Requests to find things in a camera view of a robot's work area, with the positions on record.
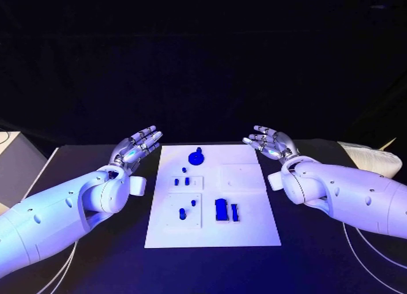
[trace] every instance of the robotic arm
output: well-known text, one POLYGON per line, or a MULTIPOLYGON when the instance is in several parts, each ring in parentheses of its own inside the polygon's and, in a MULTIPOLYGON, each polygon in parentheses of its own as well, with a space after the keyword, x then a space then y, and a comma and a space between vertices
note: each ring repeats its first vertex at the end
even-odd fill
POLYGON ((407 186, 369 171, 321 164, 298 154, 284 133, 259 126, 253 130, 263 135, 249 135, 243 143, 282 164, 268 176, 272 190, 284 189, 292 203, 353 227, 407 239, 407 186))
POLYGON ((108 165, 23 199, 0 216, 0 278, 60 252, 116 213, 145 179, 129 177, 158 147, 151 126, 116 145, 108 165))

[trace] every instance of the white paper sheet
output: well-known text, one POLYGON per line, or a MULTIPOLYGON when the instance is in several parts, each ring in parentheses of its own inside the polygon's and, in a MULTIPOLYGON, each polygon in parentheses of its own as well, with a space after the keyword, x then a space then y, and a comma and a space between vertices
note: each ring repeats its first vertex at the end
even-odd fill
POLYGON ((279 245, 252 148, 246 145, 162 146, 144 247, 279 245), (204 161, 194 166, 187 158, 197 147, 201 148, 204 161), (201 184, 196 182, 194 185, 174 186, 173 179, 183 181, 186 176, 201 177, 201 184), (200 202, 191 207, 190 197, 196 195, 200 202), (227 201, 227 222, 214 220, 214 199, 219 198, 227 201), (232 221, 230 204, 236 204, 237 222, 232 221), (186 210, 184 220, 178 219, 180 208, 186 210))

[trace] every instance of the small blue piece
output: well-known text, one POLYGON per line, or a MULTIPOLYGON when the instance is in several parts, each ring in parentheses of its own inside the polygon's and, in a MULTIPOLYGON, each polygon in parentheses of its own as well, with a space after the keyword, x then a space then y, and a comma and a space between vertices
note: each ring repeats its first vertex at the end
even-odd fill
POLYGON ((178 209, 178 219, 183 221, 186 219, 186 211, 183 208, 178 209))
POLYGON ((227 221, 227 202, 224 199, 219 198, 214 200, 214 220, 217 221, 227 221))
POLYGON ((188 163, 193 165, 199 165, 200 163, 203 163, 203 154, 201 154, 201 149, 200 147, 197 147, 196 152, 190 153, 188 155, 188 163))
POLYGON ((236 215, 236 204, 232 204, 232 221, 239 221, 239 216, 236 215))

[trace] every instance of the black tabletop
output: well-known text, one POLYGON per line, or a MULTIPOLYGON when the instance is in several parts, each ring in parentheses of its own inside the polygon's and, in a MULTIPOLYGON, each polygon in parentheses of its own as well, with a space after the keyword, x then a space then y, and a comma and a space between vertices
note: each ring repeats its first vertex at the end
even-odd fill
MULTIPOLYGON (((299 153, 321 163, 354 167, 337 143, 315 139, 295 144, 299 153)), ((30 194, 105 165, 112 147, 60 147, 30 194)), ((160 148, 135 171, 147 178, 144 196, 129 196, 121 212, 79 239, 56 293, 392 293, 360 267, 341 223, 317 209, 294 205, 282 190, 269 189, 266 176, 279 170, 279 164, 259 153, 282 245, 144 249, 158 156, 160 148)), ((386 284, 407 293, 407 270, 370 251, 353 228, 347 231, 363 263, 386 284)), ((379 250, 407 264, 407 240, 364 235, 379 250)), ((8 274, 0 280, 0 293, 36 293, 64 263, 70 248, 8 274)))

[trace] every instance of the cable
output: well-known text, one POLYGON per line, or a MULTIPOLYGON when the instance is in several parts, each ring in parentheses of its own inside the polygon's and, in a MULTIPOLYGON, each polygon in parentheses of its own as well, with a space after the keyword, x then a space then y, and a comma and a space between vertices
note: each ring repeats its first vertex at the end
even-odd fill
POLYGON ((7 135, 5 139, 0 142, 0 144, 2 144, 8 140, 10 134, 8 134, 8 131, 2 130, 1 128, 0 128, 0 130, 4 131, 5 135, 7 135))
POLYGON ((377 252, 377 255, 390 263, 393 263, 396 266, 402 267, 407 269, 407 266, 396 263, 390 258, 387 258, 386 256, 383 256, 383 254, 377 251, 377 249, 370 245, 370 242, 366 240, 364 236, 361 235, 360 231, 357 230, 357 228, 354 228, 357 233, 360 234, 360 238, 364 240, 364 243, 369 245, 369 247, 374 250, 374 252, 377 252))
POLYGON ((67 259, 66 259, 66 262, 64 262, 63 266, 62 266, 60 269, 59 269, 59 272, 56 273, 56 275, 53 276, 53 279, 46 283, 46 286, 43 286, 41 290, 40 290, 36 294, 40 294, 40 293, 46 290, 46 288, 50 286, 51 282, 56 280, 59 274, 62 273, 62 270, 63 270, 64 268, 66 268, 66 270, 67 270, 67 268, 69 268, 69 264, 70 264, 70 261, 72 261, 72 257, 73 257, 73 253, 75 253, 76 243, 77 243, 77 241, 75 241, 75 244, 73 244, 73 248, 72 248, 72 251, 70 251, 69 257, 67 257, 67 259))
POLYGON ((395 293, 397 293, 397 294, 403 294, 402 292, 399 292, 397 290, 395 290, 390 286, 387 286, 387 284, 383 283, 383 281, 382 281, 382 280, 373 275, 373 273, 369 271, 369 269, 364 267, 364 265, 363 265, 360 259, 359 259, 357 256, 356 256, 356 253, 354 253, 353 247, 351 247, 351 245, 350 245, 350 241, 348 241, 348 237, 347 237, 347 233, 346 233, 344 223, 341 223, 341 225, 343 225, 343 232, 344 232, 346 241, 347 241, 347 244, 348 244, 348 247, 350 247, 350 250, 351 250, 353 256, 356 257, 356 260, 357 260, 357 262, 360 263, 361 267, 364 268, 366 272, 370 274, 370 276, 377 280, 377 282, 379 282, 386 288, 389 288, 395 293))

